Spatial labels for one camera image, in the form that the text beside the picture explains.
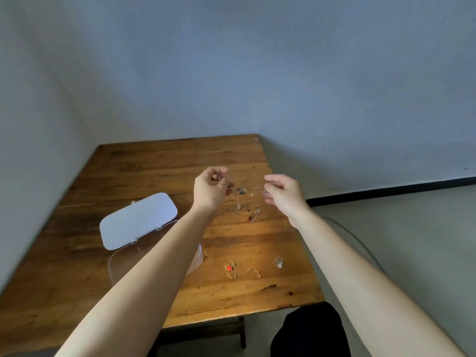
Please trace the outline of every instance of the black baseboard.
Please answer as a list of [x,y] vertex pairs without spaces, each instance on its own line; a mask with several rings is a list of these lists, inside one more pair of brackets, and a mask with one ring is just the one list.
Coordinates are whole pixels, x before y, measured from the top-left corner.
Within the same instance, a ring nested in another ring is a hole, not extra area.
[[392,188],[364,190],[361,192],[345,193],[328,197],[306,199],[310,207],[326,206],[329,204],[353,202],[356,200],[391,197],[395,195],[428,192],[431,190],[456,188],[476,184],[476,177],[443,180],[440,182],[394,186]]

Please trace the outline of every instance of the right arm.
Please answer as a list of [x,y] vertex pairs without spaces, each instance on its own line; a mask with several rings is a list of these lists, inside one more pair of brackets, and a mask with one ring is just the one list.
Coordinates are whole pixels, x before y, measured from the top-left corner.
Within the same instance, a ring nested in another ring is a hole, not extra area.
[[464,356],[409,296],[316,215],[296,180],[266,175],[266,203],[297,228],[352,325],[374,357]]

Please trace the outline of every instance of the forearm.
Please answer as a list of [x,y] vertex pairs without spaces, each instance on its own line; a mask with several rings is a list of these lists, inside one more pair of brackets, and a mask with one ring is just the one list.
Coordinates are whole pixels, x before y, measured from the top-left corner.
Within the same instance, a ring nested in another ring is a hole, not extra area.
[[296,223],[372,356],[464,355],[412,299],[319,216],[306,211]]
[[78,325],[57,356],[145,356],[169,313],[207,227],[191,210]]

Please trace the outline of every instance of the black pants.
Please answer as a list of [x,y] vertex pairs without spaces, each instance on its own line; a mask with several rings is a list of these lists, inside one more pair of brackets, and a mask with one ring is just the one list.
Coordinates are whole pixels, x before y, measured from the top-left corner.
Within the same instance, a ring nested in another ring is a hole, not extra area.
[[350,357],[339,313],[327,302],[289,313],[271,343],[271,357]]

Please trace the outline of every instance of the table top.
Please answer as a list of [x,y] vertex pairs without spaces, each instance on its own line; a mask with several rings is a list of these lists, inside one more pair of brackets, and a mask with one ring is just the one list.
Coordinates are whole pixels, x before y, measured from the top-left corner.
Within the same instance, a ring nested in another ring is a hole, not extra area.
[[[164,327],[324,301],[297,231],[261,197],[271,173],[258,135],[101,145],[68,189],[0,297],[0,356],[60,346],[111,288],[99,222],[158,192],[184,215],[194,178],[228,166],[234,195],[207,228],[204,262],[185,277]],[[249,218],[261,208],[254,223]],[[277,268],[274,258],[283,258]],[[229,279],[225,264],[235,262]]]

